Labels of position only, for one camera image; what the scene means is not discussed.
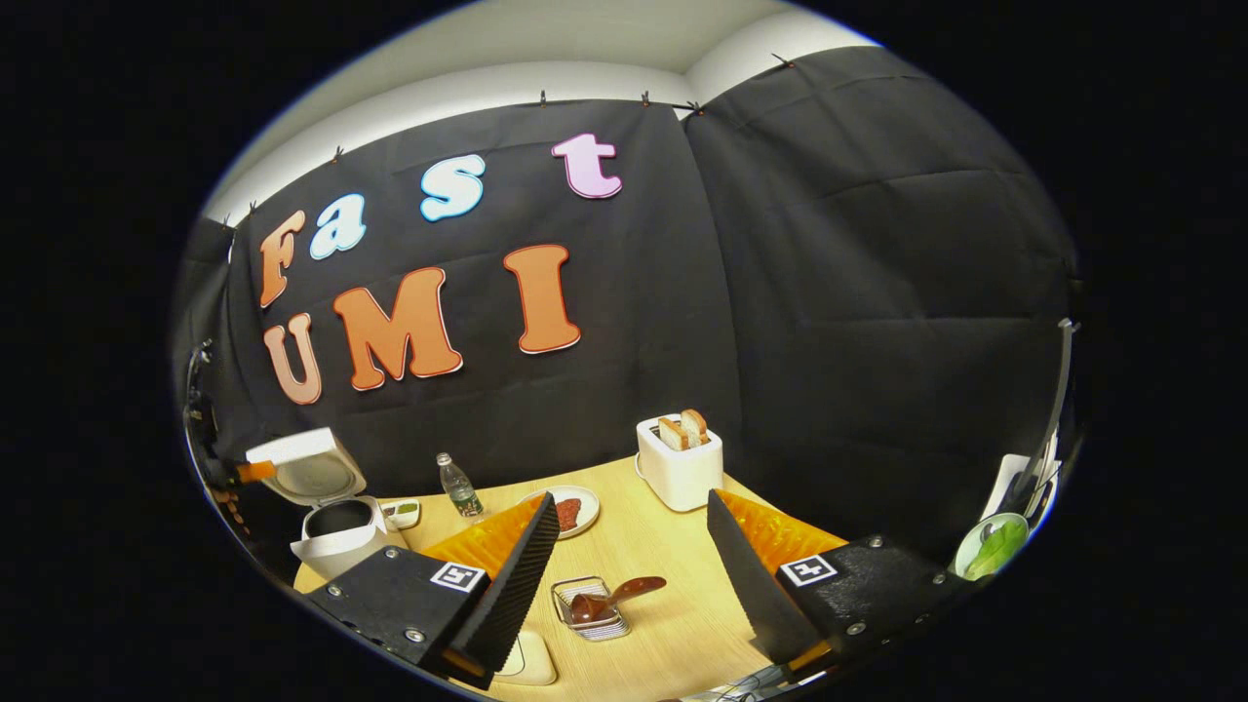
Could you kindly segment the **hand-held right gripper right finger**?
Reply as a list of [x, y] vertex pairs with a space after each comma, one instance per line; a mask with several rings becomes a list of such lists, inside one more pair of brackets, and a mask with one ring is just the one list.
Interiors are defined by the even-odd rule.
[[846, 541], [729, 490], [706, 525], [755, 645], [794, 671], [869, 658], [976, 590], [884, 536]]

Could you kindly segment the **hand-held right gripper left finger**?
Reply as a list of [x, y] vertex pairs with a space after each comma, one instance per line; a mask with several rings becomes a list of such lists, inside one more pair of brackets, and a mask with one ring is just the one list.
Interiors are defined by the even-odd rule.
[[406, 665], [485, 690], [525, 623], [559, 532], [557, 498], [535, 493], [421, 552], [369, 555], [307, 596]]

